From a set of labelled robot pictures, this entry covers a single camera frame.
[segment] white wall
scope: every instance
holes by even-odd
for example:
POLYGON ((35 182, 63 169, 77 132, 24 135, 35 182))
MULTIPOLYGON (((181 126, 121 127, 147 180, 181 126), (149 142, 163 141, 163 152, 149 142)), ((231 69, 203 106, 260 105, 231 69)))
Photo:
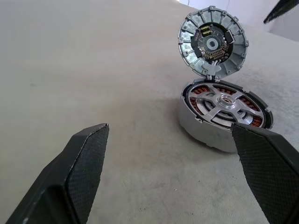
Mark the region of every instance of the white wall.
POLYGON ((278 17, 270 30, 270 33, 283 36, 285 38, 299 41, 299 5, 289 12, 278 17))
MULTIPOLYGON (((196 9, 216 6, 238 17, 242 24, 269 31, 272 23, 265 25, 263 21, 277 2, 278 0, 189 0, 189 6, 196 9)), ((180 3, 188 5, 188 0, 180 0, 180 3)))

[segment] gray table surface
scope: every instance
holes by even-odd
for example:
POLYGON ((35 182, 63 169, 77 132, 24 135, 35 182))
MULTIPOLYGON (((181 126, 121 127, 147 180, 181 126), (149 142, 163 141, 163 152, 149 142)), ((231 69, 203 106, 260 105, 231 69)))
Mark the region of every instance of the gray table surface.
MULTIPOLYGON (((236 154, 193 140, 177 104, 196 75, 177 48, 194 9, 175 0, 0 1, 0 222, 81 129, 110 124, 89 224, 265 224, 236 154)), ((245 27, 226 81, 270 105, 298 143, 299 44, 245 27)))

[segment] motor lid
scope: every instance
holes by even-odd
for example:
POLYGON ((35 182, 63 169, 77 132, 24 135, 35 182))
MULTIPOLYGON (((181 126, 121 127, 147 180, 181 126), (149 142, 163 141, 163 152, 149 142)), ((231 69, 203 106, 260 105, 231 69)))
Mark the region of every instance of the motor lid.
POLYGON ((178 33, 183 60, 207 80, 223 79, 240 70, 248 46, 238 18, 215 6, 188 14, 178 33))

